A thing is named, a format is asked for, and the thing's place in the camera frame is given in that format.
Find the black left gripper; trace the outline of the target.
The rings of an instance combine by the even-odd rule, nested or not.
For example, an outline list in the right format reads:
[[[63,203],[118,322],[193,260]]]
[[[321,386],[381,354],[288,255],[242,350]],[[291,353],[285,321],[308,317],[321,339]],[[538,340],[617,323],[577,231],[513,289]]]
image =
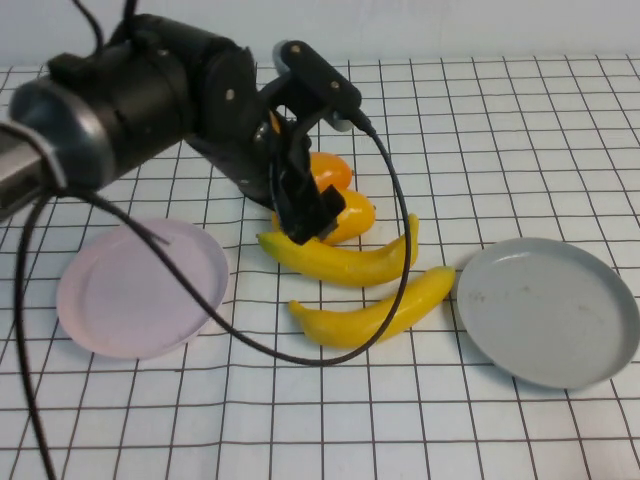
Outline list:
[[[319,192],[310,170],[307,132],[325,113],[325,99],[297,79],[259,90],[250,79],[197,83],[196,124],[189,145],[252,201],[274,206],[295,244],[328,238],[346,207],[340,191]]]

